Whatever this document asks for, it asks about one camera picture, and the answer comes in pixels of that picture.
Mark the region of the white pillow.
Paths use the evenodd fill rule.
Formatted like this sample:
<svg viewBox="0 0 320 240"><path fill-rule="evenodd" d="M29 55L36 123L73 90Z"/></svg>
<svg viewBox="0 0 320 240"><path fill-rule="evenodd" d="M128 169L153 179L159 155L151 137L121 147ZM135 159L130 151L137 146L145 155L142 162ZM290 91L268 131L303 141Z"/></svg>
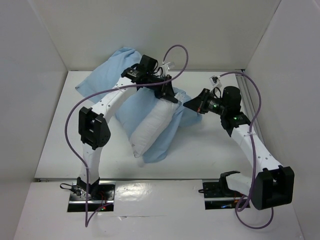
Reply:
<svg viewBox="0 0 320 240"><path fill-rule="evenodd" d="M183 92L177 92L173 98L177 103L158 100L129 137L135 158L143 158L145 162L153 163L167 156L182 120L182 103L188 99Z"/></svg>

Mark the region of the light blue pillowcase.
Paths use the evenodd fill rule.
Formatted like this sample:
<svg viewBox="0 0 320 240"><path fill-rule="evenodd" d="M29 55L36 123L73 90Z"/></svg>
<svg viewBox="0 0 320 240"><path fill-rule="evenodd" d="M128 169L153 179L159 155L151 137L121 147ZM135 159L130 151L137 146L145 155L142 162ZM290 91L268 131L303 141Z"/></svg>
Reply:
<svg viewBox="0 0 320 240"><path fill-rule="evenodd" d="M83 97L88 97L94 93L111 89L118 82L123 71L138 64L141 58L142 55L131 47L120 48L77 85L76 90ZM115 118L120 122L128 137L150 113L158 100L151 89L143 87L129 97L116 111ZM183 105L182 107L183 114L178 128L191 127L202 121L202 116L199 113L185 108ZM142 160L146 164L159 162L145 162L143 158Z"/></svg>

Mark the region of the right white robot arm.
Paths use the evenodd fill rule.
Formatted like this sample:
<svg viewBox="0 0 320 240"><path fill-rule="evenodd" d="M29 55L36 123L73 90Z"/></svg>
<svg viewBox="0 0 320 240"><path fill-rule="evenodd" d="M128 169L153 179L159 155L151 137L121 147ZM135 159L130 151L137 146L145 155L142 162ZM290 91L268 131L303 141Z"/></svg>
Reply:
<svg viewBox="0 0 320 240"><path fill-rule="evenodd" d="M290 204L295 173L271 155L241 111L241 101L240 90L227 86L221 97L205 88L197 97L183 104L199 114L211 112L219 115L223 129L238 144L252 166L252 177L235 170L222 173L218 190L223 196L231 196L233 192L248 196L257 210Z"/></svg>

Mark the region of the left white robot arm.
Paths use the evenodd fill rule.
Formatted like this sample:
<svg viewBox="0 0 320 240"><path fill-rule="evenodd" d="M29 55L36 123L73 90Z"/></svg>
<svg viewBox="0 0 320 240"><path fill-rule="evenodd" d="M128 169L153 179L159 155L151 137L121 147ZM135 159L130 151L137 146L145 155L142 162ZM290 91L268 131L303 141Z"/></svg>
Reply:
<svg viewBox="0 0 320 240"><path fill-rule="evenodd" d="M179 101L174 97L172 80L174 78L168 74L156 76L150 71L129 67L121 74L115 87L106 91L107 95L99 103L79 110L78 132L83 148L80 160L84 167L77 178L77 185L86 199L92 200L99 193L99 164L102 148L111 138L108 126L111 117L138 88L149 88L157 98L177 105Z"/></svg>

